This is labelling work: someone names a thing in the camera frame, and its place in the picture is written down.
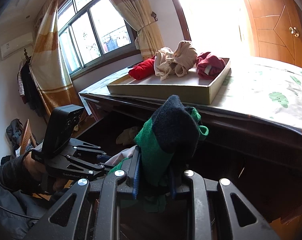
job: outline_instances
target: window frame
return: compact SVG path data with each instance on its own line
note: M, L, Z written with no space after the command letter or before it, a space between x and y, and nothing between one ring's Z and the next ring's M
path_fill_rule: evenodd
M133 30L131 28L131 26L125 20L124 20L124 23L125 23L126 29L128 31L128 35L129 35L129 38L131 40L131 43L127 44L125 46L122 46L120 48L114 49L110 52L105 53L103 48L102 48L102 44L100 42L98 32L97 32L97 30L94 26L94 21L93 21L91 10L90 10L90 8L92 6L94 6L96 3L98 3L101 0L92 0L89 3L87 3L85 6L83 6L83 8L81 8L78 11L77 11L77 8L76 8L75 0L65 0L65 2L63 2L63 4L58 9L58 15L60 14L61 11L64 10L65 6L68 6L70 1L72 2L71 6L73 6L73 9L75 11L75 15L58 31L58 36L59 36L59 42L60 42L60 35L66 29L68 29L70 39L71 39L71 42L72 42L72 46L73 46L73 49L75 51L76 58L78 59L78 62L79 62L79 65L80 65L80 68L77 68L76 70L69 73L72 80L74 80L74 79L76 79L76 78L78 78L78 77L80 77L80 76L82 76L82 75L84 75L84 74L86 74L90 71L93 71L97 68L103 67L106 64L110 64L110 63L115 62L117 60L120 60L122 58L126 58L126 57L129 57L129 56L133 56L133 55L137 55L137 54L141 53L140 50L136 49L135 43L134 43L134 40L135 40L137 34L136 34L135 30ZM73 32L73 29L72 29L72 24L77 19L79 19L82 15L84 15L85 13L88 14L89 21L90 21L90 24L91 24L91 28L92 28L92 31L93 31L93 34L94 34L94 38L96 40L97 46L98 46L98 48L100 50L100 54L101 54L100 57L98 57L98 58L96 58L96 59L94 59L94 60L92 60L92 61L90 61L86 64L83 63L82 56L79 52L77 41L75 39L74 32Z

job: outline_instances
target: window sill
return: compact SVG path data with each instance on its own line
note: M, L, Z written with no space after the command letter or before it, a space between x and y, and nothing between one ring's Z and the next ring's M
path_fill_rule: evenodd
M134 56L134 55L138 55L138 54L141 54L141 51L138 50L138 49L135 49L135 50L117 55L116 57L106 59L105 61L99 62L97 65L93 65L93 66L90 66L90 67L80 69L80 70L78 70L78 71L76 71L76 72L74 72L70 75L71 80L73 81L73 80L75 80L75 79L77 79L77 78L79 78L83 75L86 75L87 73L90 73L93 70L96 70L98 68L101 68L103 66L111 64L111 63L116 62L118 60L121 60L121 59L124 59L124 58L127 58L127 57L131 57L131 56Z

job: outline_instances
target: window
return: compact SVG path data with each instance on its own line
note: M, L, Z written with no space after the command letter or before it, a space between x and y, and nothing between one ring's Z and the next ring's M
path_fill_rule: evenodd
M68 0L59 9L58 31L70 74L136 50L131 27L109 0Z

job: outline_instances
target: ceiling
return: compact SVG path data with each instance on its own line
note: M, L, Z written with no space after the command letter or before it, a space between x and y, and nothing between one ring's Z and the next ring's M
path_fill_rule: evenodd
M10 0L0 16L0 28L34 21L46 0Z

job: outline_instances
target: black jacket sleeve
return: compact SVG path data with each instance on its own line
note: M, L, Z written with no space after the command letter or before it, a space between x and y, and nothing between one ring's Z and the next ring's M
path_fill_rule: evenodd
M22 190L26 194L40 192L39 182L24 167L24 154L0 166L0 186L12 192Z

